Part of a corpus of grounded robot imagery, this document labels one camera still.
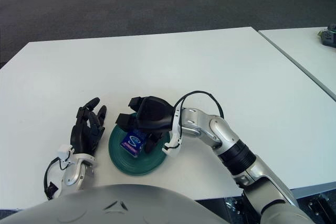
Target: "robot finger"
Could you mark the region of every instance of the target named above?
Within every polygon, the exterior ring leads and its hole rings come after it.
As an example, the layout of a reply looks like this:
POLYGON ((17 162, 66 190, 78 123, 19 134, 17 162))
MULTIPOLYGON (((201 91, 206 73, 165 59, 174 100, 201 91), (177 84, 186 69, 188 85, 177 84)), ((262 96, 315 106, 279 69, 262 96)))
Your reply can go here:
POLYGON ((91 134, 98 135, 100 132, 101 125, 98 117, 92 111, 89 113, 89 122, 90 122, 91 134))
POLYGON ((106 108, 105 105, 103 105, 100 108, 100 110, 98 111, 97 117, 98 117, 98 120, 99 120, 101 126, 104 125, 104 120, 105 120, 105 117, 106 117, 106 111, 107 111, 107 108, 106 108))
POLYGON ((98 97, 93 98, 91 101, 85 104, 83 108, 86 108, 89 111, 92 111, 98 105, 99 102, 100 102, 100 99, 98 97))

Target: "white table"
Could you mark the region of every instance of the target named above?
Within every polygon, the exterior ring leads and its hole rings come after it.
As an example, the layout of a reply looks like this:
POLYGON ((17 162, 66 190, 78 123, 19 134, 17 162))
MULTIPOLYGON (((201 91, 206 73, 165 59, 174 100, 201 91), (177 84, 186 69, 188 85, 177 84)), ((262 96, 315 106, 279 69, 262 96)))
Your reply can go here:
MULTIPOLYGON (((31 42, 0 70, 0 208, 46 200, 45 169, 69 143, 78 107, 94 97, 108 108, 96 186, 147 184, 192 199, 239 195, 199 140, 185 139, 177 158, 141 177, 110 161, 109 135, 119 113, 131 112, 132 97, 173 104, 193 90, 215 96, 232 129, 290 188, 336 180, 336 103, 252 28, 31 42)), ((185 106, 218 113, 200 94, 185 106)), ((55 166, 50 178, 60 176, 55 166)))
POLYGON ((326 27, 259 31, 336 101, 336 48, 324 46, 318 32, 326 27))

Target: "gray carpet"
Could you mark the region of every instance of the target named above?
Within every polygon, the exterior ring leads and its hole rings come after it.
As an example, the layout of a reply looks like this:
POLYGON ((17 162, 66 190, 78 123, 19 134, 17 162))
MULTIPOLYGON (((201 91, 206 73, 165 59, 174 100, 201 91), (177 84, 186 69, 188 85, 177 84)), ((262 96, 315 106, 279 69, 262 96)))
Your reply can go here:
POLYGON ((336 0, 0 0, 0 67, 29 41, 326 26, 336 0))

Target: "white bracket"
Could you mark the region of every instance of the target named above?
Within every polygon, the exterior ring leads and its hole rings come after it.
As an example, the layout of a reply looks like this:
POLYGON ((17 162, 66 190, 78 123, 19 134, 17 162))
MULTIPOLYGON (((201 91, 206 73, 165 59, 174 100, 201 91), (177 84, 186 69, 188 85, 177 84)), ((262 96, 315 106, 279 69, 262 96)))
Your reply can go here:
POLYGON ((89 163, 91 166, 96 166, 95 157, 86 154, 86 153, 78 153, 74 154, 75 149, 72 148, 71 144, 63 144, 58 149, 58 157, 64 163, 64 165, 70 164, 80 164, 83 161, 89 163))
POLYGON ((173 126, 172 126, 172 138, 170 139, 169 143, 165 143, 162 148, 162 151, 171 157, 176 157, 181 149, 182 144, 182 137, 180 137, 179 132, 179 122, 180 122, 180 116, 181 116, 181 105, 182 101, 176 106, 175 113, 174 113, 174 119, 173 119, 173 126))

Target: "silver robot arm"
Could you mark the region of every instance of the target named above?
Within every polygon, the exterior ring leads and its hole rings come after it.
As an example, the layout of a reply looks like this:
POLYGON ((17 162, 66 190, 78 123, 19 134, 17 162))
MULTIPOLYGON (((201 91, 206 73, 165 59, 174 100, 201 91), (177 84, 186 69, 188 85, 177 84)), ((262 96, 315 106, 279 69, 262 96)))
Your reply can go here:
POLYGON ((198 109, 182 109, 177 106, 173 120, 173 137, 163 151, 175 156, 180 149, 182 137, 196 137, 209 145, 231 172, 236 184, 242 188, 261 223, 313 223, 298 208, 289 188, 255 155, 228 123, 216 115, 208 115, 198 109))

